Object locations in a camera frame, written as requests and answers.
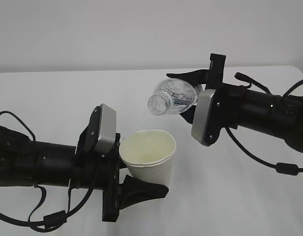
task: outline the white paper cup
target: white paper cup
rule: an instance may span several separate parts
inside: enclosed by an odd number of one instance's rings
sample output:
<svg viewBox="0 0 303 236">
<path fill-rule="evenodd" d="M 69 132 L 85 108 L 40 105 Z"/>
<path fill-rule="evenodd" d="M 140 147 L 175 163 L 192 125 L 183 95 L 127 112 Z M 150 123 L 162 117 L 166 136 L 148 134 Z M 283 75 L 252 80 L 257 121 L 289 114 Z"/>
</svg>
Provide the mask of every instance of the white paper cup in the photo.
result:
<svg viewBox="0 0 303 236">
<path fill-rule="evenodd" d="M 168 187 L 176 147 L 168 132 L 143 130 L 123 140 L 119 152 L 134 178 Z"/>
</svg>

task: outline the water bottle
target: water bottle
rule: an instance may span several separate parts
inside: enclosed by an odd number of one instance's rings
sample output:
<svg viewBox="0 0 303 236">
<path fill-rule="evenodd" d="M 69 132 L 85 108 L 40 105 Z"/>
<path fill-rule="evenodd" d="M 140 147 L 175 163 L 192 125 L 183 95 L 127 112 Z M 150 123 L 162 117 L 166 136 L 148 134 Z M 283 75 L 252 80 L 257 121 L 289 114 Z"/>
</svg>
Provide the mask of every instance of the water bottle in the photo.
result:
<svg viewBox="0 0 303 236">
<path fill-rule="evenodd" d="M 167 79 L 160 82 L 148 100 L 148 108 L 156 116 L 185 112 L 193 106 L 200 92 L 199 87 L 193 87 L 180 79 Z"/>
</svg>

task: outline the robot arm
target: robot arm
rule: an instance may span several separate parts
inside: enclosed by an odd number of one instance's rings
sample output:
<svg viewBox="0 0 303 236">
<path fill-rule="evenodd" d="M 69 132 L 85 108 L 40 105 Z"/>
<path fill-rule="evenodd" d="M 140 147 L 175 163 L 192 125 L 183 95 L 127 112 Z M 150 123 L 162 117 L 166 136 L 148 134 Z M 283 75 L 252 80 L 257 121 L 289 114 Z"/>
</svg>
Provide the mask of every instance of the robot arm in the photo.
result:
<svg viewBox="0 0 303 236">
<path fill-rule="evenodd" d="M 241 73 L 237 73 L 235 78 L 249 85 L 229 85 L 222 82 L 225 59 L 223 55 L 212 54 L 209 70 L 167 75 L 193 86 L 206 84 L 205 90 L 199 94 L 197 106 L 181 114 L 192 124 L 192 136 L 201 144 L 210 146 L 217 141 L 220 130 L 225 128 L 239 148 L 252 159 L 282 174 L 303 172 L 303 168 L 295 164 L 275 165 L 257 158 L 240 144 L 230 130 L 238 126 L 253 129 L 283 139 L 288 146 L 303 153 L 303 97 L 289 95 L 303 84 L 303 80 L 283 96 L 272 95 L 267 87 Z M 264 92 L 249 90 L 252 84 Z"/>
<path fill-rule="evenodd" d="M 133 204 L 164 198 L 169 189 L 160 184 L 148 183 L 126 176 L 119 183 L 119 170 L 126 168 L 119 155 L 120 137 L 116 133 L 116 112 L 102 104 L 94 109 L 78 145 L 66 146 L 38 142 L 31 130 L 13 113 L 32 135 L 0 126 L 0 186 L 34 186 L 41 190 L 38 206 L 44 202 L 46 190 L 40 186 L 68 186 L 88 189 L 85 197 L 74 208 L 47 215 L 43 221 L 21 221 L 0 213 L 0 220 L 30 227 L 41 233 L 51 232 L 66 223 L 88 200 L 94 189 L 102 190 L 102 221 L 116 222 L 120 209 Z"/>
</svg>

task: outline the white table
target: white table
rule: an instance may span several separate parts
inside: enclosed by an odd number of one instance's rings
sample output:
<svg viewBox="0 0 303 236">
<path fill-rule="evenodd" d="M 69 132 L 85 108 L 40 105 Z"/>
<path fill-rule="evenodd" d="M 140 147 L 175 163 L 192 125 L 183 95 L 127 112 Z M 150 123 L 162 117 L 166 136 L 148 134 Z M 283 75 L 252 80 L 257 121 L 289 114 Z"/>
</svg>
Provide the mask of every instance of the white table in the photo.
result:
<svg viewBox="0 0 303 236">
<path fill-rule="evenodd" d="M 101 103 L 117 111 L 117 131 L 123 138 L 142 129 L 163 129 L 177 140 L 170 192 L 165 199 L 131 206 L 120 211 L 117 223 L 105 223 L 101 222 L 101 191 L 94 191 L 76 215 L 48 235 L 303 235 L 303 174 L 285 176 L 261 166 L 243 154 L 224 131 L 216 144 L 203 147 L 191 137 L 191 126 L 180 116 L 149 113 L 147 100 L 165 73 L 191 70 L 0 74 L 0 111 L 17 114 L 39 141 L 76 145 L 93 108 Z M 224 81 L 240 84 L 233 78 L 237 71 L 265 84 L 275 94 L 283 94 L 303 78 L 291 66 L 237 67 L 225 69 Z M 303 88 L 295 94 L 303 94 Z M 0 118 L 0 125 L 26 133 L 7 115 Z M 244 128 L 234 133 L 259 157 L 303 167 L 303 154 L 282 140 Z M 67 189 L 49 186 L 47 191 L 46 203 L 33 220 L 66 209 Z M 73 191 L 73 206 L 84 194 L 85 190 Z M 0 211 L 26 220 L 39 198 L 37 189 L 0 188 Z M 0 221 L 0 235 L 37 234 Z"/>
</svg>

